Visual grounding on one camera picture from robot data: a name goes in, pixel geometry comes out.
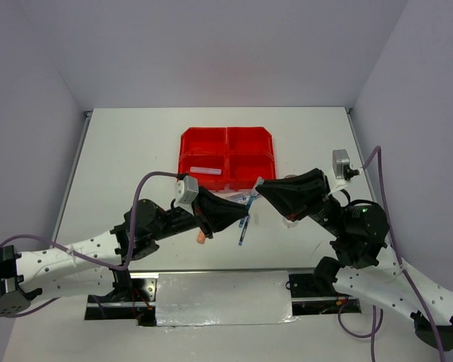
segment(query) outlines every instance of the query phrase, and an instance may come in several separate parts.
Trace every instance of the red plastic bin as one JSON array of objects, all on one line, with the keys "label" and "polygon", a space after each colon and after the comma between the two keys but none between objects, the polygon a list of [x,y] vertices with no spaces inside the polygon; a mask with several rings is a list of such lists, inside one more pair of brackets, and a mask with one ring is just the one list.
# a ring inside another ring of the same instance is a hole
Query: red plastic bin
[{"label": "red plastic bin", "polygon": [[259,176],[275,179],[272,136],[263,127],[193,127],[181,136],[178,172],[220,169],[221,175],[191,173],[199,185],[221,191],[251,189]]}]

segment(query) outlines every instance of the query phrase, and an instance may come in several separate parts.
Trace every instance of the wall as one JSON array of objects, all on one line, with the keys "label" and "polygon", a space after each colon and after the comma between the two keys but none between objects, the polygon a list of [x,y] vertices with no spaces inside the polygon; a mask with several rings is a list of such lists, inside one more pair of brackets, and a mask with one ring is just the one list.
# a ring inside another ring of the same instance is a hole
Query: wall
[{"label": "wall", "polygon": [[83,109],[352,106],[407,0],[20,0]]},{"label": "wall", "polygon": [[[0,1],[0,241],[51,235],[83,117],[18,3]],[[0,319],[0,360],[13,321]]]},{"label": "wall", "polygon": [[453,0],[408,2],[353,122],[364,155],[383,146],[406,259],[453,289]]}]

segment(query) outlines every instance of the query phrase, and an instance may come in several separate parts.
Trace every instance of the red tray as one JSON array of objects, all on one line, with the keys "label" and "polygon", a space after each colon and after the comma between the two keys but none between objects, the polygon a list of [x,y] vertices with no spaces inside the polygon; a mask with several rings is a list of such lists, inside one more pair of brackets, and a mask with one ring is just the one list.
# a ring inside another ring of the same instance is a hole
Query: red tray
[{"label": "red tray", "polygon": [[[190,173],[191,167],[221,169],[221,175]],[[189,128],[181,136],[178,172],[220,191],[251,189],[259,176],[275,179],[272,135],[263,127]]]}]

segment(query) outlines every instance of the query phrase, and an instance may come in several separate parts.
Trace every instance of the white table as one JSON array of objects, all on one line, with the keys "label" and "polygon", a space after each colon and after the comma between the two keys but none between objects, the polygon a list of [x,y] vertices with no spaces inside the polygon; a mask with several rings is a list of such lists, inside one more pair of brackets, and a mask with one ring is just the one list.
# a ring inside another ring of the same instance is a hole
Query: white table
[{"label": "white table", "polygon": [[[122,222],[140,178],[152,170],[175,171],[180,135],[188,127],[264,126],[273,136],[277,177],[318,167],[331,169],[331,151],[346,149],[361,164],[342,108],[95,109],[75,171],[58,241],[68,244]],[[365,177],[357,177],[353,198],[371,198]],[[174,182],[149,181],[142,196],[167,207]],[[329,233],[308,219],[292,229],[265,200],[255,201],[258,225],[238,246],[233,225],[206,245],[197,231],[160,241],[160,250],[131,264],[136,271],[218,268],[309,268],[333,255]],[[290,324],[170,329],[139,328],[131,321],[84,321],[85,297],[61,299],[17,320],[4,361],[369,361],[368,343],[352,339],[335,316],[303,316]],[[414,328],[387,315],[377,338],[378,360],[436,360]],[[355,330],[368,330],[366,314],[345,316]]]}]

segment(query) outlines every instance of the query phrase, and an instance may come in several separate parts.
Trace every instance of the white plastic sheet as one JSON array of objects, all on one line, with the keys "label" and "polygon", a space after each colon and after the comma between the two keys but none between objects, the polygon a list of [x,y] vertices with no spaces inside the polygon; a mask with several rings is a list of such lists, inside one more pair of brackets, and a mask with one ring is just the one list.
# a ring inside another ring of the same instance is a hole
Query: white plastic sheet
[{"label": "white plastic sheet", "polygon": [[159,275],[159,326],[279,324],[291,322],[286,271]]}]

